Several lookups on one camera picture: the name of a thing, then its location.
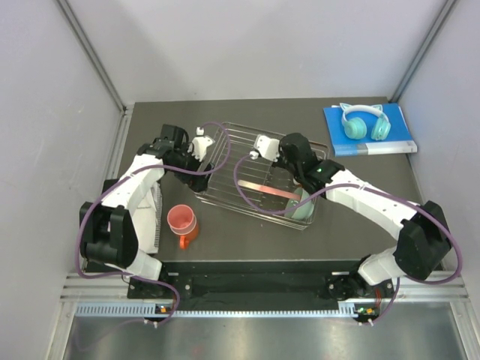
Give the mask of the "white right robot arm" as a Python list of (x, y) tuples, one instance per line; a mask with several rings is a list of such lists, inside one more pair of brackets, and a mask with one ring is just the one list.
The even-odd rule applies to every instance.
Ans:
[(426, 283), (452, 249), (440, 205), (419, 205), (381, 191), (343, 165), (319, 159), (300, 133), (281, 139), (259, 135), (250, 156), (287, 170), (309, 194), (321, 192), (324, 199), (353, 210), (396, 240), (395, 247), (367, 255), (343, 278), (357, 296), (369, 296), (378, 284), (393, 278)]

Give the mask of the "metal wire dish rack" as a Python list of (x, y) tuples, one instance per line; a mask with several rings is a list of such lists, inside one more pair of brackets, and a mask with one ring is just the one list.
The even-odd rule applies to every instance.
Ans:
[[(205, 159), (214, 166), (218, 166), (222, 161), (226, 161), (226, 163), (221, 169), (210, 175), (207, 190), (196, 193), (196, 198), (213, 206), (220, 206), (251, 217), (262, 218), (293, 229), (307, 229), (314, 222), (317, 210), (315, 199), (310, 201), (313, 206), (310, 216), (302, 220), (293, 219), (289, 214), (262, 214), (243, 200), (236, 190), (233, 179), (233, 170), (236, 163), (252, 150), (259, 135), (278, 140), (284, 135), (230, 122), (224, 122), (223, 126), (226, 130), (215, 131), (214, 145), (208, 149)], [(272, 162), (263, 158), (242, 162), (238, 168), (238, 179), (290, 193), (297, 188), (293, 176), (287, 170), (274, 167)]]

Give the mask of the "cream and pink plate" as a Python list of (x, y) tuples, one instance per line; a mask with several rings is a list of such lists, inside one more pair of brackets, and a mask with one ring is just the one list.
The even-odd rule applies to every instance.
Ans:
[(248, 190), (252, 191), (259, 191), (265, 194), (270, 194), (278, 197), (283, 197), (287, 198), (289, 200), (297, 200), (299, 201), (301, 199), (301, 196), (289, 191), (285, 190), (280, 190), (274, 187), (269, 187), (267, 185), (262, 185), (262, 184), (256, 184), (251, 181), (245, 181), (245, 180), (238, 180), (237, 185), (239, 185), (242, 188), (247, 188)]

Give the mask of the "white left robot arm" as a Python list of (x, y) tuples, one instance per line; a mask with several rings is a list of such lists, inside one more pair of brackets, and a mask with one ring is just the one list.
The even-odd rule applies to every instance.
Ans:
[(120, 178), (105, 182), (99, 199), (82, 205), (76, 258), (145, 278), (148, 293), (165, 296), (170, 279), (153, 257), (161, 227), (160, 182), (173, 173), (192, 191), (204, 191), (214, 167), (203, 161), (214, 142), (202, 127), (189, 137), (181, 127), (163, 125), (159, 136), (139, 147)]

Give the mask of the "mint green bowl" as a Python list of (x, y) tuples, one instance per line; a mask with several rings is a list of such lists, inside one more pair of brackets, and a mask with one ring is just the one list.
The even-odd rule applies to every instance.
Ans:
[[(291, 209), (292, 207), (297, 206), (300, 202), (304, 201), (310, 196), (310, 194), (302, 187), (296, 188), (293, 193), (297, 195), (297, 199), (290, 199), (286, 204), (286, 209)], [(286, 212), (284, 216), (295, 221), (305, 221), (313, 214), (313, 212), (314, 204), (311, 200), (301, 207), (294, 209), (293, 211)]]

